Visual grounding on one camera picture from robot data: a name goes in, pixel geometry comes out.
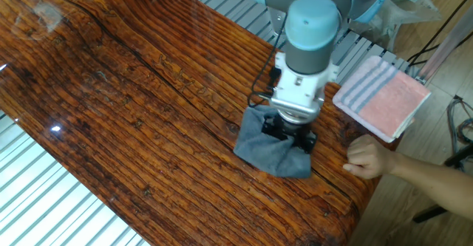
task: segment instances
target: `blue stripe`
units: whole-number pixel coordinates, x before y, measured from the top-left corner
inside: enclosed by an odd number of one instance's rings
[[[346,104],[347,102],[347,98],[348,98],[348,95],[350,95],[353,91],[355,91],[356,87],[360,86],[360,84],[362,84],[366,79],[368,79],[369,76],[371,76],[371,74],[373,74],[378,68],[379,66],[381,66],[383,63],[383,60],[381,59],[378,63],[378,65],[374,66],[364,77],[361,77],[360,80],[358,80],[346,93],[345,95],[343,95],[341,97],[341,102],[343,104]]]
[[[373,85],[375,84],[379,78],[381,78],[383,75],[385,75],[388,71],[389,71],[389,68],[390,68],[390,65],[388,64],[386,66],[386,68],[384,68],[381,72],[379,72],[378,75],[376,75],[376,77],[374,77],[373,79],[371,79],[371,81],[366,85],[364,86],[364,88],[362,89],[362,92],[359,92],[351,101],[350,103],[348,104],[348,107],[349,108],[352,108],[353,104],[362,96],[364,95],[367,90]]]
[[[367,97],[367,99],[365,99],[363,103],[360,104],[360,106],[358,106],[358,108],[356,108],[355,110],[356,114],[360,113],[361,109],[363,109],[364,106],[366,106],[367,103],[370,102],[371,98],[373,98],[376,94],[378,94],[379,90],[383,89],[383,87],[386,86],[386,84],[389,83],[398,74],[399,71],[396,68],[393,68],[393,70],[394,72],[392,72],[391,75],[386,80],[384,80],[379,85],[379,87],[374,92],[372,92],[371,95]]]

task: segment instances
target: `black stand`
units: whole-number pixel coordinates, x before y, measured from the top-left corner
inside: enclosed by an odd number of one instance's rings
[[[280,140],[286,140],[288,136],[294,137],[292,147],[299,147],[306,154],[311,153],[317,141],[317,135],[310,130],[309,124],[291,124],[283,120],[279,114],[273,117],[266,116],[261,132]]]
[[[460,162],[465,160],[467,157],[473,155],[473,144],[461,149],[458,153],[447,159],[444,165],[448,167],[459,168]],[[431,219],[432,217],[441,215],[442,213],[447,212],[444,208],[435,205],[431,208],[426,209],[425,211],[421,211],[420,213],[416,214],[412,221],[416,223],[422,223]]]

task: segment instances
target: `wire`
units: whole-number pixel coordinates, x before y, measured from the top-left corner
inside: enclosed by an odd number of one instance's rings
[[[427,47],[437,38],[438,35],[440,35],[440,33],[443,31],[443,29],[446,27],[446,25],[452,20],[452,18],[457,14],[458,10],[461,9],[461,7],[463,7],[463,5],[467,2],[468,0],[463,0],[461,3],[459,3],[459,5],[457,6],[457,8],[452,12],[452,14],[450,14],[450,16],[447,18],[447,20],[442,24],[442,26],[440,27],[440,29],[434,34],[434,36],[432,36],[429,40],[429,42],[427,42],[427,44],[425,44],[425,46],[423,46],[422,50],[415,53],[414,55],[412,55],[410,58],[407,59],[407,62],[410,62],[409,66],[407,67],[407,70],[406,70],[406,74],[408,75],[411,75],[411,68],[412,66],[414,65],[419,65],[419,64],[425,64],[427,63],[427,61],[419,61],[418,63],[416,63],[417,59],[424,53],[427,53],[429,51],[432,51],[434,49],[437,49],[440,44],[434,46],[434,47],[431,47],[429,49],[427,49]],[[472,36],[472,34],[470,33],[467,37],[465,37],[458,45],[457,47],[459,47],[461,44],[465,43],[465,41],[467,41],[470,37]]]
[[[407,62],[410,62],[412,60],[412,63],[415,63],[415,61],[424,53],[428,52],[428,51],[432,51],[434,49],[436,49],[438,47],[435,46],[433,48],[430,48],[429,50],[427,50],[427,47],[437,38],[438,35],[440,35],[440,33],[443,31],[443,29],[446,27],[446,25],[452,20],[452,18],[457,14],[458,10],[461,9],[461,7],[467,2],[468,0],[463,0],[458,6],[457,8],[453,11],[452,14],[450,14],[450,16],[447,18],[447,20],[442,24],[442,26],[440,27],[440,29],[434,34],[434,36],[432,36],[429,40],[429,42],[427,42],[427,44],[425,46],[423,46],[422,50],[420,52],[417,52],[416,54],[412,55],[410,58],[407,59]]]
[[[271,50],[269,56],[268,56],[268,59],[266,60],[265,62],[265,65],[263,65],[263,67],[260,69],[258,75],[256,76],[256,78],[254,79],[253,81],[253,84],[251,84],[251,93],[247,96],[247,104],[249,107],[253,108],[255,106],[258,106],[259,104],[262,103],[263,100],[261,100],[260,102],[258,103],[255,103],[255,104],[251,104],[251,97],[254,96],[254,95],[257,95],[257,96],[262,96],[262,95],[272,95],[272,94],[268,94],[268,93],[265,93],[265,92],[256,92],[254,90],[254,87],[256,85],[256,83],[259,81],[259,78],[261,77],[261,75],[263,74],[263,72],[265,71],[266,67],[268,66],[271,58],[273,57],[275,51],[276,51],[276,48],[277,48],[277,45],[278,45],[278,42],[279,42],[279,39],[281,38],[281,34],[282,34],[282,31],[284,29],[284,26],[286,25],[286,20],[287,20],[287,14],[286,16],[284,17],[284,21],[282,21],[282,26],[281,26],[281,30],[279,31],[279,34],[278,34],[278,37],[276,38],[276,42],[274,42],[274,46],[273,46],[273,49]]]
[[[284,20],[282,21],[282,26],[281,26],[281,29],[279,30],[279,33],[278,33],[278,36],[276,38],[276,41],[274,42],[274,45],[273,45],[273,49],[271,50],[269,56],[268,56],[268,59],[266,60],[265,62],[265,65],[263,65],[263,67],[260,69],[258,75],[256,76],[256,78],[254,79],[253,81],[253,84],[251,84],[251,93],[246,97],[246,102],[248,104],[249,107],[253,108],[255,106],[258,106],[259,104],[261,104],[265,99],[267,99],[268,97],[270,98],[273,94],[272,93],[269,93],[269,92],[256,92],[254,90],[254,87],[256,85],[256,83],[259,81],[259,78],[261,77],[261,75],[263,74],[263,72],[265,71],[266,67],[268,66],[269,62],[271,61],[271,58],[273,57],[275,51],[276,51],[276,48],[278,46],[278,42],[279,42],[279,39],[281,38],[281,34],[282,34],[282,31],[284,30],[284,27],[286,25],[286,20],[287,20],[287,16],[288,14],[286,13],[286,16],[284,17]],[[261,100],[260,102],[258,103],[254,103],[254,104],[251,104],[251,97],[254,96],[254,95],[257,95],[261,98],[263,98],[263,100]]]
[[[452,100],[452,102],[450,102],[449,106],[447,107],[447,119],[448,119],[448,122],[449,122],[449,130],[450,130],[450,135],[451,135],[451,138],[452,138],[452,150],[453,150],[453,154],[456,154],[459,152],[459,148],[458,148],[458,135],[461,136],[461,139],[463,142],[465,143],[473,143],[473,140],[468,138],[463,130],[468,126],[468,125],[471,125],[473,123],[473,118],[469,118],[465,121],[463,121],[459,126],[458,126],[458,132],[457,132],[457,129],[455,127],[455,122],[454,122],[454,109],[455,109],[455,106],[457,104],[461,103],[461,105],[463,106],[463,109],[465,110],[465,112],[469,115],[467,109],[466,109],[466,106],[468,108],[470,108],[470,110],[473,111],[473,108],[465,101],[463,101],[462,98],[458,97],[458,96],[455,96]],[[458,169],[460,169],[461,171],[465,171],[464,169],[464,163],[465,161],[467,161],[470,157],[467,157],[466,159],[464,159],[462,162],[460,162],[458,164]]]
[[[470,39],[471,37],[473,36],[473,32],[469,33],[469,35],[467,35],[460,43],[458,43],[458,45],[455,47],[455,49],[457,49],[459,46],[461,46],[463,43],[467,42],[468,39]],[[438,47],[440,46],[440,44],[434,46],[434,47],[431,47],[429,49],[426,49],[426,52],[429,52],[429,51],[432,51],[434,49],[437,49]],[[418,61],[418,62],[412,62],[409,66],[415,66],[415,65],[419,65],[419,64],[425,64],[427,63],[428,60],[425,60],[425,61]]]

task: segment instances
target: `gray cloth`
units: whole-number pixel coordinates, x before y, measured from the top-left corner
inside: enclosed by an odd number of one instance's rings
[[[248,107],[243,115],[234,153],[276,177],[310,177],[310,155],[299,147],[291,147],[293,137],[279,140],[261,132],[265,115],[276,114],[277,110],[269,106]]]

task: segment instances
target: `folded towel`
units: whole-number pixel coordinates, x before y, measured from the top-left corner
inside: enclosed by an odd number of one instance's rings
[[[401,136],[430,91],[382,58],[368,58],[333,103],[385,142]]]

